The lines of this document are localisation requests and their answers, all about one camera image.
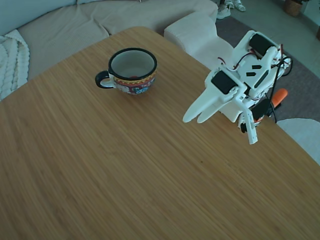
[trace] colorful pattern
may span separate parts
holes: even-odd
[[[118,77],[114,77],[114,80],[116,83],[121,84],[121,85],[125,85],[125,86],[137,86],[137,85],[141,85],[143,83],[147,83],[151,80],[153,80],[156,76],[156,71],[154,71],[151,75],[143,78],[143,79],[139,79],[139,80],[123,80],[121,78]]]
[[[136,81],[122,80],[115,77],[116,88],[131,95],[142,94],[154,83],[156,80],[155,75],[156,73],[154,72],[150,76]]]

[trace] wire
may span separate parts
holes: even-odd
[[[276,69],[276,73],[275,73],[275,78],[274,78],[274,82],[273,82],[273,86],[272,86],[272,89],[271,89],[271,94],[270,94],[270,97],[266,95],[266,97],[268,98],[269,102],[270,102],[270,105],[269,107],[272,107],[272,112],[273,112],[273,115],[274,115],[274,122],[277,123],[277,118],[276,118],[276,114],[275,114],[275,108],[272,104],[272,98],[274,97],[274,93],[275,93],[275,89],[276,89],[276,84],[277,84],[277,80],[278,80],[278,77],[279,77],[279,71],[280,71],[280,68],[281,66],[285,63],[285,60],[287,59],[291,59],[291,67],[290,67],[290,70],[288,73],[286,73],[285,75],[282,75],[283,77],[289,75],[289,73],[291,72],[292,70],[292,65],[293,65],[293,59],[292,57],[290,56],[286,56],[286,57],[283,57],[284,56],[284,51],[283,51],[283,45],[281,44],[281,59],[280,59],[280,62],[276,65],[277,66],[277,69]]]
[[[269,100],[269,102],[271,102],[270,98],[268,97],[267,94],[265,94],[265,97]],[[272,113],[273,113],[273,116],[274,116],[274,122],[277,123],[277,117],[276,117],[276,111],[275,111],[275,107],[273,104],[271,104],[271,108],[272,108]]]
[[[291,73],[292,67],[293,67],[293,65],[294,65],[294,60],[292,59],[292,57],[286,56],[286,57],[283,59],[283,61],[285,61],[285,60],[287,60],[287,59],[291,59],[290,68],[289,68],[289,71],[288,71],[286,74],[283,74],[283,75],[282,75],[282,77],[288,76],[288,75]]]
[[[243,55],[243,56],[240,58],[240,60],[237,62],[237,64],[236,64],[235,66],[233,66],[233,69],[230,69],[230,68],[227,67],[227,63],[226,63],[226,61],[225,61],[222,57],[219,57],[219,56],[218,56],[218,59],[219,59],[221,62],[223,62],[224,65],[226,65],[226,68],[227,68],[229,71],[234,72],[234,71],[238,70],[238,67],[239,67],[240,62],[241,62],[246,56],[248,56],[248,55],[255,55],[255,56],[257,56],[257,54],[256,54],[254,51],[250,50],[250,52],[247,52],[245,55]]]

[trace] orange handle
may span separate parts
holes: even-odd
[[[285,88],[280,88],[272,97],[273,107],[277,107],[288,96],[288,91]]]

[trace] wicker basket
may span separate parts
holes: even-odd
[[[285,0],[284,5],[283,5],[283,10],[293,16],[296,17],[300,13],[300,10],[302,8],[302,4],[293,1],[293,0]]]

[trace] decorated mug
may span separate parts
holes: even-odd
[[[126,48],[109,60],[108,71],[95,76],[95,83],[103,89],[119,89],[131,95],[142,94],[156,79],[157,59],[142,48]]]

